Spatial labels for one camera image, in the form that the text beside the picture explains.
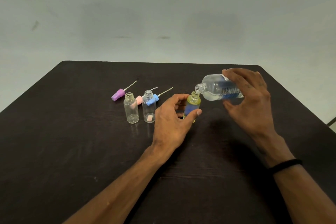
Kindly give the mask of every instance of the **dark table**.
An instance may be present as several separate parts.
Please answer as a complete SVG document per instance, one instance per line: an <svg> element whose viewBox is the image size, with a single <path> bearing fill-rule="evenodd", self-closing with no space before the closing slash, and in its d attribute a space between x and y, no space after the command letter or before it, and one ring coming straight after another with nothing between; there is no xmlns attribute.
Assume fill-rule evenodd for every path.
<svg viewBox="0 0 336 224"><path fill-rule="evenodd" d="M336 134L260 66L63 61L0 113L0 222L62 223L136 162L154 124L141 107L139 122L127 123L124 98L111 100L119 88L138 80L129 89L137 96L173 86L160 106L230 67L263 75L277 132L336 201ZM201 108L126 222L290 222L251 139L220 101L202 98Z"/></svg>

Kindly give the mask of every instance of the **blue cap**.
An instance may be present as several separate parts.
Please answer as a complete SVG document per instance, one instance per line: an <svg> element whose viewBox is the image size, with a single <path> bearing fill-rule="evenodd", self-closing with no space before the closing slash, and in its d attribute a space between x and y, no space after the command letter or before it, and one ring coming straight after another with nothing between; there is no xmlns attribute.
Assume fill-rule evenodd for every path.
<svg viewBox="0 0 336 224"><path fill-rule="evenodd" d="M147 105L151 105L152 103L155 103L159 100L159 97L156 94L153 94L153 97L151 99L149 99L146 104Z"/></svg>

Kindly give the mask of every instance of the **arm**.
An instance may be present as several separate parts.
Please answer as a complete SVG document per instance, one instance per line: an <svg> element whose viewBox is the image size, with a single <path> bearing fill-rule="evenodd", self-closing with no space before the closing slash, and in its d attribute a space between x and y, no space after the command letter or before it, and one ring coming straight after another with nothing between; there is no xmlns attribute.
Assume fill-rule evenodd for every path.
<svg viewBox="0 0 336 224"><path fill-rule="evenodd" d="M184 120L187 94L175 94L155 111L152 145L141 158L107 188L78 210L64 224L124 223L147 184L174 150L181 145L193 121L202 113L192 111Z"/></svg>
<svg viewBox="0 0 336 224"><path fill-rule="evenodd" d="M223 74L235 82L245 99L224 107L237 124L255 141L269 167L295 158L285 140L274 129L271 97L258 72L233 68ZM336 206L301 165L274 174L294 224L336 223Z"/></svg>

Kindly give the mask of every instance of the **black wristband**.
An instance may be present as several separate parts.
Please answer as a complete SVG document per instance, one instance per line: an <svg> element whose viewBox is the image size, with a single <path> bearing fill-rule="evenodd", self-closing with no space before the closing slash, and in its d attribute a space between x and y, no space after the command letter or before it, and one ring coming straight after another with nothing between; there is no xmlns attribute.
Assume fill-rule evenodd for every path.
<svg viewBox="0 0 336 224"><path fill-rule="evenodd" d="M289 168L295 165L302 165L302 160L296 159L296 158L287 160L285 162L275 165L274 167L269 168L268 171L270 172L271 175L273 175L281 170L284 170L286 168Z"/></svg>

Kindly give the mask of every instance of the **small plastic bottle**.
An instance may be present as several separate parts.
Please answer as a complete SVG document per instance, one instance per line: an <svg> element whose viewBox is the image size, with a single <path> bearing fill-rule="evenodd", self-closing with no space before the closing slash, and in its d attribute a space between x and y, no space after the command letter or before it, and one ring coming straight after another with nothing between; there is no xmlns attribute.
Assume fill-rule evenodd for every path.
<svg viewBox="0 0 336 224"><path fill-rule="evenodd" d="M198 109L201 104L200 95L195 91L187 98L187 104L183 113L183 119L193 110Z"/></svg>
<svg viewBox="0 0 336 224"><path fill-rule="evenodd" d="M243 97L236 84L222 74L207 75L195 86L195 91L210 101Z"/></svg>
<svg viewBox="0 0 336 224"><path fill-rule="evenodd" d="M152 123L155 121L156 99L151 90L146 90L142 98L143 119L145 122Z"/></svg>
<svg viewBox="0 0 336 224"><path fill-rule="evenodd" d="M133 93L127 92L125 94L124 108L127 121L130 124L137 123L139 120L138 105L137 100L133 96Z"/></svg>

